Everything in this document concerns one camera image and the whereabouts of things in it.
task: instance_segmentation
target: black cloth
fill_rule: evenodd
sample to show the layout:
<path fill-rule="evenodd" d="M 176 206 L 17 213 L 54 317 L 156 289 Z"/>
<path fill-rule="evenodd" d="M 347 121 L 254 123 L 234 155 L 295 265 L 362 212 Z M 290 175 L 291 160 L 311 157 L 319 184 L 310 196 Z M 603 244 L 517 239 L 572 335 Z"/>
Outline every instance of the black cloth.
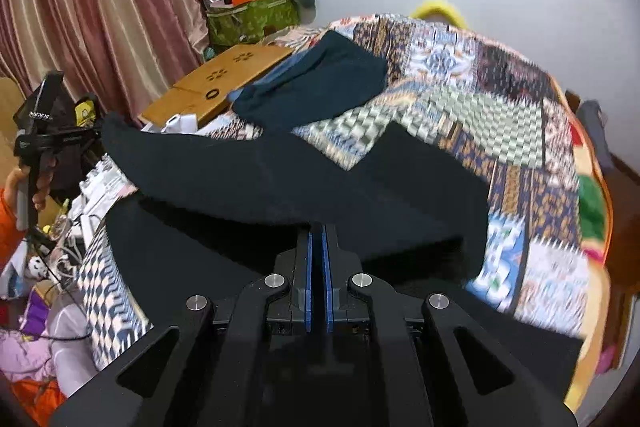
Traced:
<path fill-rule="evenodd" d="M 396 288 L 404 293 L 402 285 Z M 574 377 L 582 340 L 541 330 L 497 312 L 459 285 L 431 279 L 422 286 L 425 295 L 442 293 L 491 334 L 560 400 Z"/>
<path fill-rule="evenodd" d="M 154 322 L 166 317 L 169 301 L 192 295 L 194 286 L 220 284 L 232 295 L 254 279 L 260 270 L 252 267 L 253 257 L 247 261 L 241 247 L 241 252 L 225 250 L 232 249 L 238 237 L 258 237 L 269 230 L 258 233 L 253 225 L 334 223 L 342 248 L 370 262 L 370 271 L 379 277 L 385 278 L 387 265 L 394 266 L 398 283 L 417 274 L 468 280 L 482 267 L 487 185 L 446 152 L 395 123 L 374 148 L 379 153 L 366 156 L 357 171 L 348 172 L 288 133 L 248 141 L 149 134 L 109 115 L 102 140 L 141 193 L 134 203 L 116 204 L 106 225 L 124 280 Z M 404 160 L 412 157 L 425 163 L 404 172 Z M 366 175 L 375 171 L 381 173 L 379 180 Z M 433 184 L 449 189 L 433 192 Z M 463 219 L 443 212 L 433 198 L 445 192 L 458 202 Z M 197 214 L 214 218 L 212 225 L 198 217 L 199 225 L 192 226 Z M 225 225 L 232 221 L 233 226 Z M 188 236 L 204 250 L 186 240 L 182 247 L 181 236 L 169 238 L 170 233 Z M 147 241 L 153 241 L 152 248 L 145 247 Z M 273 263 L 285 246 L 265 237 L 256 248 Z M 144 248 L 155 251 L 143 254 Z M 191 248 L 198 253 L 190 253 Z M 206 250 L 216 253 L 208 265 Z M 222 261 L 218 265 L 217 254 L 225 258 L 224 266 Z M 251 255 L 258 255 L 255 248 Z M 227 260 L 237 261 L 242 269 L 228 271 Z M 147 270 L 158 279 L 148 277 Z M 171 291 L 159 295 L 158 280 L 171 281 Z"/>
<path fill-rule="evenodd" d="M 265 130 L 291 130 L 358 107 L 385 88 L 386 59 L 328 31 L 302 60 L 268 84 L 246 86 L 233 104 Z"/>

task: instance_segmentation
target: metal screw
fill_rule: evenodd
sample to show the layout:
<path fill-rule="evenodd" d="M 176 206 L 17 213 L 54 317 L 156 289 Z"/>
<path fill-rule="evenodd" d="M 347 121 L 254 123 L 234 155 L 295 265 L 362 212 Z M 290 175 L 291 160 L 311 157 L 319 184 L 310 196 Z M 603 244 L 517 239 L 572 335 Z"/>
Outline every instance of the metal screw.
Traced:
<path fill-rule="evenodd" d="M 207 298 L 202 295 L 192 295 L 187 299 L 187 308 L 192 312 L 200 311 L 207 305 Z"/>
<path fill-rule="evenodd" d="M 284 284 L 284 277 L 279 273 L 272 273 L 264 278 L 264 283 L 269 288 L 280 288 Z"/>
<path fill-rule="evenodd" d="M 434 293 L 429 297 L 429 304 L 437 310 L 443 310 L 449 306 L 449 297 L 442 293 Z"/>
<path fill-rule="evenodd" d="M 373 282 L 371 276 L 366 273 L 356 273 L 356 275 L 351 277 L 351 280 L 353 281 L 354 285 L 360 286 L 360 288 L 369 286 Z"/>

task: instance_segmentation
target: curtain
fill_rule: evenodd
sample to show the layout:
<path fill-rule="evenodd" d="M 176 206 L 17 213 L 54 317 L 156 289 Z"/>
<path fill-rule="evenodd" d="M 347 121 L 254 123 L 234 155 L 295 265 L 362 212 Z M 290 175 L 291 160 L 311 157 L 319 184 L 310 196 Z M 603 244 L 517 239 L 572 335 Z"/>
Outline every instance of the curtain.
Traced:
<path fill-rule="evenodd" d="M 207 45 L 198 0 L 0 0 L 0 73 L 29 94 L 61 70 L 72 97 L 94 92 L 131 118 L 197 68 Z"/>

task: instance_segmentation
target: bed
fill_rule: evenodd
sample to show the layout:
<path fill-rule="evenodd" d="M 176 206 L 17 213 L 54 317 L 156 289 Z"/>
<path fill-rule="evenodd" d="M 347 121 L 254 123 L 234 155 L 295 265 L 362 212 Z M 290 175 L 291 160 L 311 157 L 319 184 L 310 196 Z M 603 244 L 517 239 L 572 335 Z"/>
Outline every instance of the bed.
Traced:
<path fill-rule="evenodd" d="M 395 121 L 485 179 L 486 256 L 466 289 L 517 320 L 584 338 L 565 398 L 575 412 L 602 349 L 612 207 L 589 139 L 558 84 L 499 42 L 402 16 L 289 28 L 262 44 L 300 52 L 327 30 L 386 57 L 388 87 L 362 107 L 293 133 L 350 169 Z M 198 133 L 239 140 L 261 130 L 229 111 Z M 88 250 L 78 285 L 94 362 L 102 369 L 152 327 L 118 272 L 105 227 Z"/>

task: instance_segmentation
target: person's hand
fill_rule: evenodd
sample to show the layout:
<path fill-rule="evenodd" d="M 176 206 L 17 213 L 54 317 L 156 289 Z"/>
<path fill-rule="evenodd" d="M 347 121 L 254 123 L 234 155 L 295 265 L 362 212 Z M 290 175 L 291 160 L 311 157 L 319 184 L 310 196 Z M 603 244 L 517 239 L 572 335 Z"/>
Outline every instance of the person's hand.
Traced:
<path fill-rule="evenodd" d="M 44 210 L 47 196 L 49 196 L 50 184 L 53 179 L 53 167 L 56 166 L 55 158 L 52 158 L 49 162 L 49 168 L 40 172 L 38 178 L 38 191 L 33 196 L 33 204 L 37 211 Z M 18 186 L 20 182 L 26 180 L 29 177 L 30 167 L 16 167 L 9 172 L 4 182 L 4 202 L 7 204 L 12 213 L 16 213 L 17 200 L 18 200 Z"/>

